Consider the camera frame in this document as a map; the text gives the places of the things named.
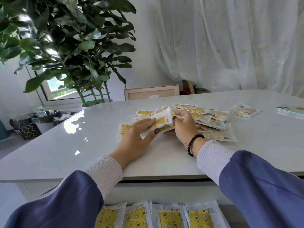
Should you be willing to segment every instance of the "dark nail polish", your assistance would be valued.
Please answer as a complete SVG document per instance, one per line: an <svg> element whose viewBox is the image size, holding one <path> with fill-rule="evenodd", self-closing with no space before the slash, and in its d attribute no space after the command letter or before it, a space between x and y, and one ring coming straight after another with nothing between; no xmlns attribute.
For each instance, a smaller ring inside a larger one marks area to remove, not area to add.
<svg viewBox="0 0 304 228"><path fill-rule="evenodd" d="M159 128L156 128L156 129L154 130L154 133L155 133L155 134L158 134L158 133L159 133Z"/></svg>

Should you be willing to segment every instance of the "water bottle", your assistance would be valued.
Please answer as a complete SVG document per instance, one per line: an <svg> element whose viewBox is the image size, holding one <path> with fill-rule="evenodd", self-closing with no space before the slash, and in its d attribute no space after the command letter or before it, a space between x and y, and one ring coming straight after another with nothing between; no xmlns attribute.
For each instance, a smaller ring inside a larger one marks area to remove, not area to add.
<svg viewBox="0 0 304 228"><path fill-rule="evenodd" d="M47 113L43 110L42 106L38 107L37 116L39 118L47 116Z"/></svg>

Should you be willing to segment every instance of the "smartphone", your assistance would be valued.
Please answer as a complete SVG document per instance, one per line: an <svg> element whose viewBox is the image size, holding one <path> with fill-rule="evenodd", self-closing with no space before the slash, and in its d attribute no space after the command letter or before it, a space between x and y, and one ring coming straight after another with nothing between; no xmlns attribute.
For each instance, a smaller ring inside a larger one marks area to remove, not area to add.
<svg viewBox="0 0 304 228"><path fill-rule="evenodd" d="M304 119L304 107L294 105L281 105L277 107L277 113L295 118Z"/></svg>

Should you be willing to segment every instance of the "blue sleeve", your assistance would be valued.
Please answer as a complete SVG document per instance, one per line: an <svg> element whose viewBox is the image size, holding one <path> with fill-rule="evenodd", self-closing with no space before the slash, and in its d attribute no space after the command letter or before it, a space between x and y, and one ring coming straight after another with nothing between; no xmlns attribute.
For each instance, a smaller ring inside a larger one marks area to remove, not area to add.
<svg viewBox="0 0 304 228"><path fill-rule="evenodd" d="M304 182L253 153L234 153L219 186L250 227L304 226Z"/></svg>
<svg viewBox="0 0 304 228"><path fill-rule="evenodd" d="M52 194L17 208L4 227L94 227L102 206L97 184L87 173L75 171Z"/></svg>

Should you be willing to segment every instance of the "hand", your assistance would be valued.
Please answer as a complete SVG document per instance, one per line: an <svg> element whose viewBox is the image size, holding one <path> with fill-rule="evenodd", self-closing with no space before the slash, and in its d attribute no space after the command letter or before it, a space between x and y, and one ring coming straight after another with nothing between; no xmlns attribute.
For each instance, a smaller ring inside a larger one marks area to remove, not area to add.
<svg viewBox="0 0 304 228"><path fill-rule="evenodd" d="M141 139L140 134L153 125L155 121L155 118L144 119L135 122L129 129L125 131L124 137L119 143L117 149L109 155L116 159L122 169L128 163L139 158L145 153L151 141L159 132L159 129L150 131L144 139Z"/></svg>
<svg viewBox="0 0 304 228"><path fill-rule="evenodd" d="M165 134L169 136L177 136L177 138L183 143L184 147L188 149L188 144L190 140L195 135L199 134L199 132L196 128L194 119L188 111L175 111L175 113L177 115L184 116L184 119L175 118L173 120L175 130L167 131L165 132ZM197 157L201 147L207 141L208 140L201 137L194 140L191 150L195 157Z"/></svg>

